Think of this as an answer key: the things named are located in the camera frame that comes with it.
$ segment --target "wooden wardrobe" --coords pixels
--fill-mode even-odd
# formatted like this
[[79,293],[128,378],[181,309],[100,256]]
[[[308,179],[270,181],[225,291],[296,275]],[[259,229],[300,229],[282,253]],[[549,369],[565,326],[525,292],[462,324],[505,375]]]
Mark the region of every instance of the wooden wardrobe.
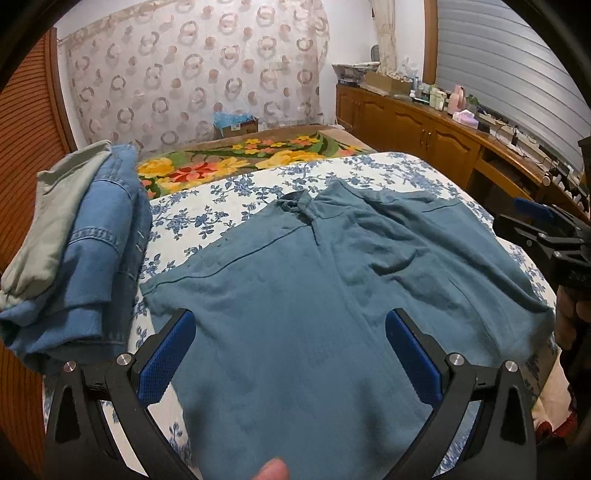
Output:
[[[52,28],[0,93],[0,271],[17,253],[31,225],[37,172],[49,169],[75,149],[57,70],[56,29]],[[24,368],[1,342],[0,429],[41,478],[45,435],[41,376]]]

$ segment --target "stack of clothes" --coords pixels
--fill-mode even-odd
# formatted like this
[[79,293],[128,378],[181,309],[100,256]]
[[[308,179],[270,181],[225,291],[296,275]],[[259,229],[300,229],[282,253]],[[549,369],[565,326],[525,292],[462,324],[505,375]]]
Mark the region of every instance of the stack of clothes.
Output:
[[381,480],[431,412],[386,339],[394,308],[495,368],[525,368],[554,327],[460,199],[342,181],[270,203],[141,288],[156,331],[178,308],[195,314],[173,386],[209,480],[248,480],[276,456],[295,479]]
[[38,174],[33,224],[0,283],[0,338],[31,370],[126,351],[152,225],[137,155],[103,141]]

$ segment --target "floral blanket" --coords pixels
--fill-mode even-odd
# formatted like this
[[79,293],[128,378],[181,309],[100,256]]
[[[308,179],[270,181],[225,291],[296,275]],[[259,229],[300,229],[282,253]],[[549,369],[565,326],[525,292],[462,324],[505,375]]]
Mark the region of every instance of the floral blanket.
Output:
[[[152,200],[154,223],[140,281],[146,281],[160,272],[181,265],[189,256],[220,238],[227,229],[247,221],[278,197],[303,189],[315,196],[336,178],[344,179],[357,188],[386,188],[397,192],[426,190],[444,199],[460,198],[492,231],[493,219],[481,205],[444,175],[411,155],[380,153],[287,164],[269,170],[257,169]],[[556,296],[529,257],[520,247],[501,239],[499,241],[529,276],[536,294],[549,306],[556,308]],[[129,351],[135,352],[148,335],[153,333],[150,312],[138,289]],[[548,338],[543,350],[531,352],[530,361],[521,366],[532,396],[540,394],[557,353],[554,338]],[[50,401],[50,396],[45,394],[46,421]],[[105,404],[103,408],[127,464],[144,473],[131,452],[112,405]],[[183,411],[172,386],[168,387],[159,404],[150,407],[150,413],[170,445],[199,478],[202,478],[191,458],[190,439],[185,430]],[[455,464],[465,441],[466,438],[456,439],[437,474],[443,473]]]
[[151,158],[138,166],[138,174],[150,199],[156,199],[241,173],[374,152],[343,134],[349,135],[295,127],[207,142]]

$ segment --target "metal screw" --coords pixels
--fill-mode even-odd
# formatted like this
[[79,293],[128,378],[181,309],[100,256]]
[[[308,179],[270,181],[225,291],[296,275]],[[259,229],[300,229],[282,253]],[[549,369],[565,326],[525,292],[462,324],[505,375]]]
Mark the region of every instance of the metal screw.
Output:
[[505,368],[509,372],[511,372],[512,374],[514,374],[515,372],[517,372],[519,370],[519,367],[517,366],[517,364],[513,360],[507,360],[505,362]]
[[464,364],[465,359],[459,353],[452,353],[449,356],[449,361],[452,363],[452,365],[459,367]]
[[124,367],[125,365],[129,365],[131,363],[132,356],[129,353],[122,353],[117,357],[117,365],[121,365]]
[[76,369],[76,362],[74,360],[64,364],[64,372],[70,373]]

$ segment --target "patterned curtain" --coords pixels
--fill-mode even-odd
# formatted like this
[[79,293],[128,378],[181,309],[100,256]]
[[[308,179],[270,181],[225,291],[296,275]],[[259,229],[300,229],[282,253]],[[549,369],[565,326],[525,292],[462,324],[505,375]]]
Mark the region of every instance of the patterned curtain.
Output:
[[329,44],[322,0],[156,0],[63,39],[88,142],[144,153],[214,139],[213,114],[317,122]]
[[396,9],[395,0],[372,0],[375,23],[378,29],[379,60],[378,72],[391,77],[396,76]]

